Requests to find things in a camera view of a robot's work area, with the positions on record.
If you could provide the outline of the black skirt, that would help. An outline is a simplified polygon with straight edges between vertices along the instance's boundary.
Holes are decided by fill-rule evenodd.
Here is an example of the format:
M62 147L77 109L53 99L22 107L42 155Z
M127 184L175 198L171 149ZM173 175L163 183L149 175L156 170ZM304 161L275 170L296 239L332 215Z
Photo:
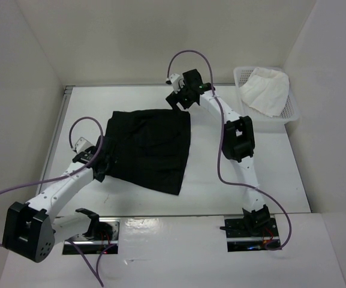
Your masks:
M108 176L178 195L191 144L188 112L170 109L115 111L105 137L117 141Z

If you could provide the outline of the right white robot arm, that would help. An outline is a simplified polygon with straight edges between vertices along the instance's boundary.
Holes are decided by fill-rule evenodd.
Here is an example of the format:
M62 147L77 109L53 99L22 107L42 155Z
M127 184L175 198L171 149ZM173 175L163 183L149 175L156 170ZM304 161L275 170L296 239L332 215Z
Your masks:
M175 110L178 104L188 109L194 103L221 121L221 151L239 177L238 186L245 189L242 211L243 228L251 236L258 236L270 220L269 208L257 190L259 183L254 168L255 138L252 120L234 111L216 94L211 83L203 83L200 73L194 69L167 77L166 84L173 92L166 98Z

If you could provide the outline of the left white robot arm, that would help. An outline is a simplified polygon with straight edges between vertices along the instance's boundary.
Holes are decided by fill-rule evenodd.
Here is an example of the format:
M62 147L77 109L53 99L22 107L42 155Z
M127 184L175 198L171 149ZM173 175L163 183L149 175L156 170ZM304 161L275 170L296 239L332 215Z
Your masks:
M62 208L85 186L93 181L103 182L114 166L116 142L109 137L92 145L80 138L77 155L61 175L26 203L14 202L7 211L2 246L33 262L42 262L53 246L76 235L93 240L110 240L113 227L100 220L100 216L86 208L60 217Z

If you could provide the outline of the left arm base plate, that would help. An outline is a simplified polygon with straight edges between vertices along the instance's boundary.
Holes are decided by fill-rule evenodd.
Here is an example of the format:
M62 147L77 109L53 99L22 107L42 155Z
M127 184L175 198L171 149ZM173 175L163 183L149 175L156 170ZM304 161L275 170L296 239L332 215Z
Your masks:
M119 218L100 218L101 228L92 238L75 235L71 238L85 255L118 254L119 232L121 221Z

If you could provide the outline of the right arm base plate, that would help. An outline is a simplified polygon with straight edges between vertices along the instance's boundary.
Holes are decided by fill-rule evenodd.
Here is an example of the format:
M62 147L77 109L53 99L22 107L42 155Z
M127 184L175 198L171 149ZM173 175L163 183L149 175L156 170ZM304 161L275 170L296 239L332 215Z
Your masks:
M219 229L225 232L228 252L264 251L267 250L266 246L281 246L276 220L273 217L255 232L248 231L241 217L226 217Z

